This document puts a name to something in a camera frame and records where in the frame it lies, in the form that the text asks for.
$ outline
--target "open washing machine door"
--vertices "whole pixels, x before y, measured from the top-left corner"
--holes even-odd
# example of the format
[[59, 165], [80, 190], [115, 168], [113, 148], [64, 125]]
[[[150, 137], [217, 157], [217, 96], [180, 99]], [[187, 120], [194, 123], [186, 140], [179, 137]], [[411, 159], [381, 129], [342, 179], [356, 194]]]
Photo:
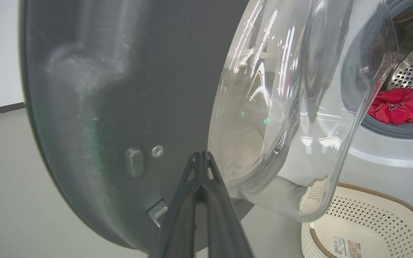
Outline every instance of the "open washing machine door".
[[[53, 180], [95, 232], [146, 253], [201, 150], [215, 157], [239, 218], [249, 201], [320, 217], [397, 53], [380, 0], [22, 7], [27, 106]], [[200, 250], [205, 214], [195, 221]]]

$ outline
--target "label sticker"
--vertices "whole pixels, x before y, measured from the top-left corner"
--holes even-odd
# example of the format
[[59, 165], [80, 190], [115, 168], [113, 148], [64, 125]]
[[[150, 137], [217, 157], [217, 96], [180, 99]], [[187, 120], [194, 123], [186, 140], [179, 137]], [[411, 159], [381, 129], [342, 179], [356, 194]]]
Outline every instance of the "label sticker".
[[361, 244], [337, 235], [332, 236], [332, 248], [335, 254], [348, 258], [362, 258]]

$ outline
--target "baseboard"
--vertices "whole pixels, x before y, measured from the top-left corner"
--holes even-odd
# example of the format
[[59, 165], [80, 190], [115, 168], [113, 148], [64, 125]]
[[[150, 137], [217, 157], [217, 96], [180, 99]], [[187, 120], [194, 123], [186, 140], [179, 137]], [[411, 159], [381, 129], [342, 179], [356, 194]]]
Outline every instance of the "baseboard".
[[0, 106], [0, 114], [6, 113], [9, 111], [14, 111], [17, 109], [22, 109], [25, 108], [25, 103], [16, 103], [12, 105], [7, 105], [7, 106]]

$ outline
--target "white laundry basket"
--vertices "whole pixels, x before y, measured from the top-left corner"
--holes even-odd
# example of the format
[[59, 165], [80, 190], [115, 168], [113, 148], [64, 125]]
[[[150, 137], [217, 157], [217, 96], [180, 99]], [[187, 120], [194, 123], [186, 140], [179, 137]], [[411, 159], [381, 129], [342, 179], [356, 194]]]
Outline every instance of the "white laundry basket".
[[305, 258], [413, 258], [413, 207], [340, 183], [328, 212], [302, 224]]

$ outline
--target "red garment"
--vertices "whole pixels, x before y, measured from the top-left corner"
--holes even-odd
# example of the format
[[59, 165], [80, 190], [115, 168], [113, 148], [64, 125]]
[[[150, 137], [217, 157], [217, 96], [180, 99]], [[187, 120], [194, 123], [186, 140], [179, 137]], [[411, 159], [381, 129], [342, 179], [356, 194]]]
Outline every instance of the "red garment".
[[413, 122], [413, 89], [396, 88], [379, 92], [368, 111], [380, 122]]

